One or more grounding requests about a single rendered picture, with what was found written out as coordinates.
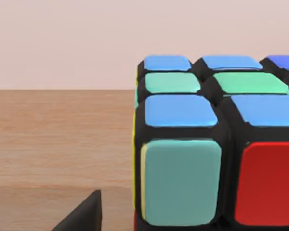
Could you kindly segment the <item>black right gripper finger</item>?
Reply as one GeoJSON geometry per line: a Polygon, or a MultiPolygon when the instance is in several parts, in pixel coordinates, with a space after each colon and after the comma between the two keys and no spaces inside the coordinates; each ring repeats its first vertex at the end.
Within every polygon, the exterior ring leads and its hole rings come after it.
{"type": "Polygon", "coordinates": [[[51,231],[102,231],[101,190],[95,190],[51,231]]]}

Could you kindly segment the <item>multicoloured puzzle cube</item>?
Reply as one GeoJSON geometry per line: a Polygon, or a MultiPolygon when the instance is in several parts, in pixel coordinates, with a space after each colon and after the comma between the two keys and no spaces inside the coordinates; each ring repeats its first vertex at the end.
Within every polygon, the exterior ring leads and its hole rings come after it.
{"type": "Polygon", "coordinates": [[[133,231],[289,231],[289,55],[137,67],[133,231]]]}

